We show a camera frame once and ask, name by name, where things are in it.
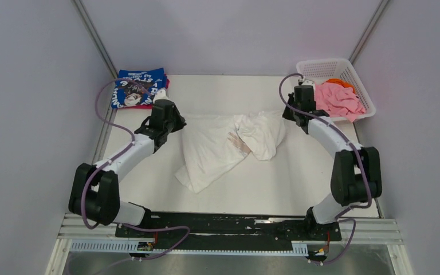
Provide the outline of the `white printed t-shirt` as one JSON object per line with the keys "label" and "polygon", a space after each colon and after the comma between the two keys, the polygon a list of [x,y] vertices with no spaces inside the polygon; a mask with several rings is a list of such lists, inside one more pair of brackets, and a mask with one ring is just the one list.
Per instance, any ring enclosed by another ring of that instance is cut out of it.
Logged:
{"label": "white printed t-shirt", "polygon": [[184,166],[176,179],[194,194],[232,170],[248,155],[270,161],[286,136],[280,111],[247,115],[186,115],[181,140]]}

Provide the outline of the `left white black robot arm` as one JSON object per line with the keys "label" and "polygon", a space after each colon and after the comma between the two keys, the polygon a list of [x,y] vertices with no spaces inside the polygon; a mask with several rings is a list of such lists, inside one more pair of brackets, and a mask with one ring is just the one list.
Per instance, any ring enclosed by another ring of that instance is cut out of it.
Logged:
{"label": "left white black robot arm", "polygon": [[120,181],[141,161],[153,155],[170,133],[186,126],[175,103],[156,100],[151,114],[131,133],[131,141],[114,155],[95,164],[78,166],[70,193],[68,209],[85,222],[99,225],[122,223],[140,237],[152,231],[150,210],[120,199]]}

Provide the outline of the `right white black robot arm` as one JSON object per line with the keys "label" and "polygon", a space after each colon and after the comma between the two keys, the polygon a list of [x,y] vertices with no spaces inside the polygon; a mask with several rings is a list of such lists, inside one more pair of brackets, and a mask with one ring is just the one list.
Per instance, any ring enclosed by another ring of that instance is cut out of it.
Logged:
{"label": "right white black robot arm", "polygon": [[283,118],[295,122],[333,158],[331,191],[312,207],[313,218],[304,223],[306,235],[319,239],[327,232],[327,224],[336,222],[352,209],[369,208],[381,195],[379,152],[351,141],[326,111],[317,109],[313,86],[295,86],[285,104]]}

